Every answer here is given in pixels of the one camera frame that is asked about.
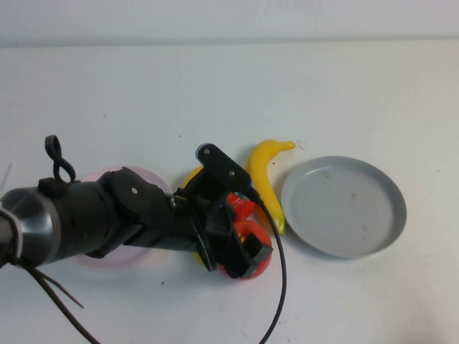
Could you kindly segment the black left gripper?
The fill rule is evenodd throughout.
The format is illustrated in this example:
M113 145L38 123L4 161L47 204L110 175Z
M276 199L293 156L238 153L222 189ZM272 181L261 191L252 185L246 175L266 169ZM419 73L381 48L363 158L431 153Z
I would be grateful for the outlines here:
M179 195L191 208L197 254L210 272L220 264L230 278L248 279L253 273L251 262L269 265L272 242L268 233L250 232L243 247L233 226L235 213L227 203L229 191L216 178L206 171L192 171Z

